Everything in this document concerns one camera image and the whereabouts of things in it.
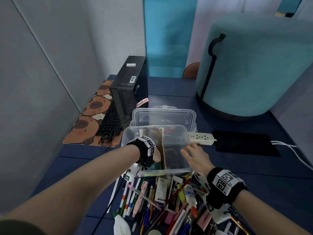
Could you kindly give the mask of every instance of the sleeve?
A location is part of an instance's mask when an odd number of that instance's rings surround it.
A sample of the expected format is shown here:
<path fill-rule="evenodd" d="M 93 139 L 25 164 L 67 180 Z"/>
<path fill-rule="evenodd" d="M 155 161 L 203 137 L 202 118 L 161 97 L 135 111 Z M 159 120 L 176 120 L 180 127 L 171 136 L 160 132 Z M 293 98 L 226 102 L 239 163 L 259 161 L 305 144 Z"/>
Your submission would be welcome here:
<path fill-rule="evenodd" d="M 0 234 L 8 235 L 46 235 L 40 228 L 28 222 L 18 220 L 0 221 Z"/>

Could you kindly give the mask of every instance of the pink eraser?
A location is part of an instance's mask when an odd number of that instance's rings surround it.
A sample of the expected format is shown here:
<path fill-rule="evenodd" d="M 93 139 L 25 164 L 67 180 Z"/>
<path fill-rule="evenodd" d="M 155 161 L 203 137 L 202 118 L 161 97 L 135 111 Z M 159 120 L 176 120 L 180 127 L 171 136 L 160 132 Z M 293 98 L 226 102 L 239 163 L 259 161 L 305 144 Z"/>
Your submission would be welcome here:
<path fill-rule="evenodd" d="M 166 216 L 166 219 L 165 219 L 165 223 L 166 224 L 170 224 L 171 223 L 171 221 L 172 221 L 172 219 L 173 219 L 173 216 L 174 216 L 174 214 L 173 213 L 171 213 L 171 212 L 168 212 L 168 214 L 167 214 L 167 216 Z"/>

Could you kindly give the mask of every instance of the keyboard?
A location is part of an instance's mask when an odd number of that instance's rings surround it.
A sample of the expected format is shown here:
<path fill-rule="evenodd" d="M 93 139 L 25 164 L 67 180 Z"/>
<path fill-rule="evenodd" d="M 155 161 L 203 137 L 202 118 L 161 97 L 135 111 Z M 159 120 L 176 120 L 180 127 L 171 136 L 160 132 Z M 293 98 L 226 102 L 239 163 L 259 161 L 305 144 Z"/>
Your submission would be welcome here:
<path fill-rule="evenodd" d="M 108 108 L 99 129 L 96 132 L 96 136 L 102 136 L 105 133 L 111 134 L 111 136 L 118 136 L 122 128 L 122 124 L 117 115 L 114 102 L 112 101 Z"/>

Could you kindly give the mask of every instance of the power strip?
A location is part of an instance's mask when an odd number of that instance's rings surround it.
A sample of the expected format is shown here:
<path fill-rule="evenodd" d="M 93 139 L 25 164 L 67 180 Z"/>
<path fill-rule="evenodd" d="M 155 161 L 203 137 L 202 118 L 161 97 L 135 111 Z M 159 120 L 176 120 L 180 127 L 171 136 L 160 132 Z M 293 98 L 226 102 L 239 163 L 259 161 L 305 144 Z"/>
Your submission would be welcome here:
<path fill-rule="evenodd" d="M 188 132 L 190 142 L 195 142 L 202 145 L 212 145 L 215 141 L 210 133 L 195 133 Z"/>

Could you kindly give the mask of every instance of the wrist band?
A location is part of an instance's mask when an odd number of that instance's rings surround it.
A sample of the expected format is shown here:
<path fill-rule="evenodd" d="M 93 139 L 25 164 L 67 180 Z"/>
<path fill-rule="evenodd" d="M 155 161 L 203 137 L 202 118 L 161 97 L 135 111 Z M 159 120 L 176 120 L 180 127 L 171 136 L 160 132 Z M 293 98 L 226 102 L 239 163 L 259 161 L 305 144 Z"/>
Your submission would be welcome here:
<path fill-rule="evenodd" d="M 232 204 L 243 189 L 247 189 L 245 182 L 229 170 L 220 167 L 213 168 L 207 180 L 211 188 L 207 202 L 219 209 L 223 204 Z"/>
<path fill-rule="evenodd" d="M 136 163 L 146 169 L 153 164 L 153 154 L 156 149 L 155 143 L 151 138 L 142 136 L 131 140 L 127 145 L 135 145 L 139 148 L 140 158 Z"/>

